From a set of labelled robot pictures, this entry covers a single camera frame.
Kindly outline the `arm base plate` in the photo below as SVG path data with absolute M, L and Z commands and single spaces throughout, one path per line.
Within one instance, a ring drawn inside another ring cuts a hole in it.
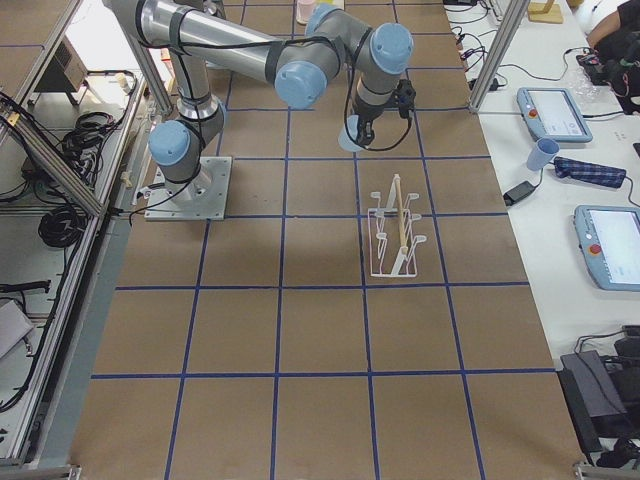
M 225 217 L 231 157 L 202 156 L 200 172 L 178 195 L 183 185 L 167 183 L 160 168 L 155 181 L 163 186 L 149 196 L 151 207 L 144 211 L 148 221 L 223 220 Z

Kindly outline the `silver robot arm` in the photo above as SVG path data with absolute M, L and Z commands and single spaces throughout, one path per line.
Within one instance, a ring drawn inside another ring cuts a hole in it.
M 166 48 L 178 84 L 178 117 L 156 126 L 148 147 L 164 179 L 146 214 L 162 220 L 223 217 L 231 160 L 206 157 L 222 132 L 225 111 L 212 94 L 206 65 L 272 85 L 289 107 L 312 106 L 348 65 L 352 84 L 345 102 L 341 146 L 368 150 L 373 123 L 397 109 L 409 120 L 415 91 L 402 78 L 413 53 L 411 33 L 401 24 L 377 28 L 344 10 L 320 4 L 300 39 L 285 40 L 208 14 L 196 1 L 108 1 L 124 34 L 148 52 Z

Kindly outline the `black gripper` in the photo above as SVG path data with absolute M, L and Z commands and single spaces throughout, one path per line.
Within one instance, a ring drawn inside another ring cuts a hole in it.
M 358 122 L 358 137 L 356 142 L 367 149 L 375 138 L 373 123 L 367 119 L 361 119 Z

